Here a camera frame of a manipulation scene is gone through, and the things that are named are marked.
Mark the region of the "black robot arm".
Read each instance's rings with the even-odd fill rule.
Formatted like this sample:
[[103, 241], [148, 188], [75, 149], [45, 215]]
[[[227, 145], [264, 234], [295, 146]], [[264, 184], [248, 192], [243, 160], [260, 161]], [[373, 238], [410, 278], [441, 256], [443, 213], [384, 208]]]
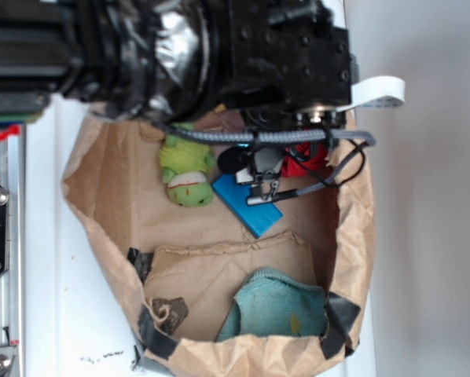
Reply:
[[351, 102], [348, 33], [320, 1], [0, 1], [0, 126], [54, 94], [116, 121], [331, 111]]

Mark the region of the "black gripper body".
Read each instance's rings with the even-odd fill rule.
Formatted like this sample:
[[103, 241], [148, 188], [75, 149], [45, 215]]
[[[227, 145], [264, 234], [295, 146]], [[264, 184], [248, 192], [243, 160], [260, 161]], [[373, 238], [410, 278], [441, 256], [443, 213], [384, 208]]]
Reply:
[[216, 100], [247, 126], [298, 130], [351, 102], [348, 32], [320, 1], [218, 1]]

